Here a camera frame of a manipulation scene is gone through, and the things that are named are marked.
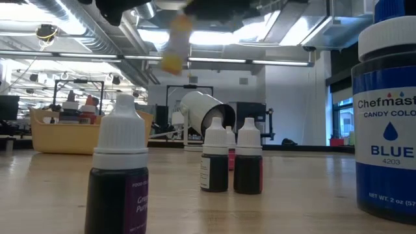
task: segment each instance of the blue drop logo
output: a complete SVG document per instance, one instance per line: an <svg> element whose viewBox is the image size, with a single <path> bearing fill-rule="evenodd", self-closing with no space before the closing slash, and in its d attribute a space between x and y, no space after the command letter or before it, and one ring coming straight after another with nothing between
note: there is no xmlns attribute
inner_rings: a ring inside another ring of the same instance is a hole
<svg viewBox="0 0 416 234"><path fill-rule="evenodd" d="M396 140L398 138L397 131L391 122L387 124L387 127L384 130L383 137L386 140L390 140L390 141Z"/></svg>

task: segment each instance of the yellow bin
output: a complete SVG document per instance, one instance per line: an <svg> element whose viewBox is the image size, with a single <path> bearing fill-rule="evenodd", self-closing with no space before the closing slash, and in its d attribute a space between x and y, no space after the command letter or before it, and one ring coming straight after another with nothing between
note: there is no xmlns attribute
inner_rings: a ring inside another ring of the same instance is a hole
<svg viewBox="0 0 416 234"><path fill-rule="evenodd" d="M94 125L84 124L49 124L44 118L59 118L58 112L29 108L32 125L32 143L36 151L42 153L70 153L91 155L98 143L99 124L98 116ZM146 145L149 140L153 115L142 111L137 113L145 121Z"/></svg>

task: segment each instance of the window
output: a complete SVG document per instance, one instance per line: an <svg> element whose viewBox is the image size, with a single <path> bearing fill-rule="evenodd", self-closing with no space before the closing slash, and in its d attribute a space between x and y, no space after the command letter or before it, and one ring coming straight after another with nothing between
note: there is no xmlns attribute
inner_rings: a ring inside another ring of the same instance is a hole
<svg viewBox="0 0 416 234"><path fill-rule="evenodd" d="M349 137L354 131L354 109L352 97L333 106L333 137Z"/></svg>

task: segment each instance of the table surface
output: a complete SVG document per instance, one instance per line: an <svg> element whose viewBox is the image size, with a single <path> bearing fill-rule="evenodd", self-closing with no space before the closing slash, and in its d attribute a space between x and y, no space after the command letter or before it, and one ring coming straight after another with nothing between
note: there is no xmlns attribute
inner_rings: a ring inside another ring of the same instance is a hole
<svg viewBox="0 0 416 234"><path fill-rule="evenodd" d="M356 206L353 155L264 152L262 195L202 192L200 153L150 149L148 234L416 233ZM0 155L0 232L84 233L92 157Z"/></svg>

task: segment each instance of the computer monitor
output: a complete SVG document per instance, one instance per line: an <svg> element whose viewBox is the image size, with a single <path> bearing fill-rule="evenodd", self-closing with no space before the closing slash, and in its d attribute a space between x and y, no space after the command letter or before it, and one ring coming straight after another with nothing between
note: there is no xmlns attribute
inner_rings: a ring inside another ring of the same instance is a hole
<svg viewBox="0 0 416 234"><path fill-rule="evenodd" d="M0 120L17 120L19 96L0 95Z"/></svg>

